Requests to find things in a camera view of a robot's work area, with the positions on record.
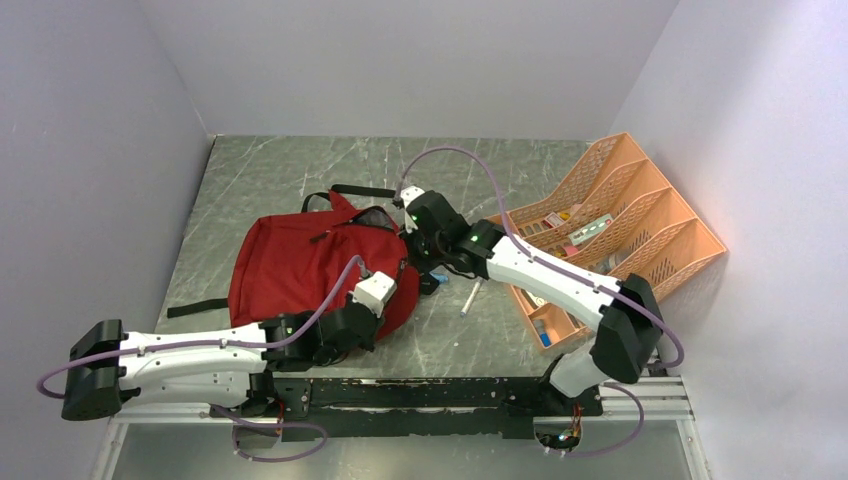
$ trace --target orange desk organizer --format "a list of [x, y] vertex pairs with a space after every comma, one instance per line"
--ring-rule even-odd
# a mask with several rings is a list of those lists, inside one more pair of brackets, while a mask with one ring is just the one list
[[[564, 224], [550, 228], [551, 212], [571, 211]], [[645, 152], [627, 133], [602, 138], [583, 154], [544, 200], [508, 212], [513, 230], [531, 245], [562, 254], [568, 234], [609, 213], [613, 221], [600, 234], [563, 259], [589, 268], [618, 251], [629, 255], [607, 273], [625, 279], [636, 273], [650, 282], [658, 302], [727, 249], [695, 214]], [[500, 216], [489, 220], [501, 223]], [[588, 335], [568, 314], [551, 304], [531, 305], [519, 289], [507, 286], [540, 350], [562, 349]], [[545, 323], [551, 340], [544, 347], [533, 320]]]

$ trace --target gray marble tabletop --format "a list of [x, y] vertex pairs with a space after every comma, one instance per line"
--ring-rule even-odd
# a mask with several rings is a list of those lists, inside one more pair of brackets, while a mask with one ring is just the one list
[[[334, 183], [394, 187], [423, 149], [458, 145], [492, 167], [507, 208], [541, 200], [586, 150], [583, 141], [459, 138], [349, 138], [221, 136], [189, 218], [156, 333], [229, 327], [225, 310], [167, 319], [165, 307], [227, 295], [245, 233], [262, 216], [299, 211], [304, 195]], [[434, 189], [471, 222], [497, 213], [483, 170], [455, 153], [436, 153], [413, 168], [408, 181]], [[355, 198], [358, 207], [387, 201]], [[486, 282], [468, 316], [459, 311], [473, 282], [451, 277], [422, 297], [407, 323], [381, 340], [373, 353], [354, 352], [344, 362], [313, 368], [312, 377], [460, 377], [539, 375], [558, 352], [541, 354], [503, 285]]]

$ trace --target black backpack strap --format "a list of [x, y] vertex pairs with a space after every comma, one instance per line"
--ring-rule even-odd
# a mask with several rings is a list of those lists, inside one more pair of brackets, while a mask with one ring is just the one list
[[195, 313], [208, 312], [209, 310], [219, 310], [227, 308], [226, 298], [210, 298], [202, 302], [190, 303], [179, 307], [171, 307], [165, 312], [168, 318], [184, 317], [186, 315], [194, 315]]
[[309, 211], [309, 200], [311, 200], [312, 197], [321, 197], [328, 202], [330, 201], [330, 195], [328, 195], [327, 192], [310, 193], [303, 199], [303, 206], [300, 207], [300, 213]]
[[[342, 195], [357, 195], [360, 197], [394, 198], [395, 196], [395, 191], [390, 188], [360, 187], [359, 185], [346, 185], [344, 183], [337, 183], [330, 187], [330, 190], [341, 193]], [[321, 197], [324, 200], [330, 200], [330, 196], [326, 192], [310, 193], [303, 199], [300, 213], [309, 211], [309, 200], [312, 197]]]
[[394, 198], [395, 191], [391, 188], [360, 187], [359, 185], [345, 185], [337, 183], [330, 187], [336, 193], [346, 195], [359, 195], [360, 197]]

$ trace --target red backpack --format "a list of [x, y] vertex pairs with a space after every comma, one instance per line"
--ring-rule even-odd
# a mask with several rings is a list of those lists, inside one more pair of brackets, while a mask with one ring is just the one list
[[[377, 339], [403, 325], [418, 303], [419, 276], [407, 263], [398, 226], [383, 208], [358, 210], [340, 191], [379, 197], [394, 194], [387, 189], [334, 185], [328, 194], [307, 196], [301, 213], [258, 219], [239, 251], [227, 298], [169, 308], [168, 318], [229, 307], [232, 326], [240, 327], [281, 313], [315, 310], [350, 258], [359, 255], [368, 270], [383, 272], [397, 284], [383, 310], [385, 323]], [[307, 211], [313, 196], [329, 200], [332, 210]], [[359, 280], [358, 275], [349, 275], [327, 311], [342, 307]]]

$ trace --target white wall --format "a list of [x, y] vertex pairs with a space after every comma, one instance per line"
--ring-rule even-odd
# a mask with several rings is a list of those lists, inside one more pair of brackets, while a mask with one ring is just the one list
[[136, 2], [2, 2], [0, 478], [87, 477], [105, 423], [36, 378], [99, 320], [153, 328], [208, 149]]
[[730, 250], [706, 313], [664, 309], [716, 479], [848, 478], [845, 25], [838, 0], [682, 0], [611, 129]]
[[210, 132], [590, 139], [677, 0], [141, 0]]

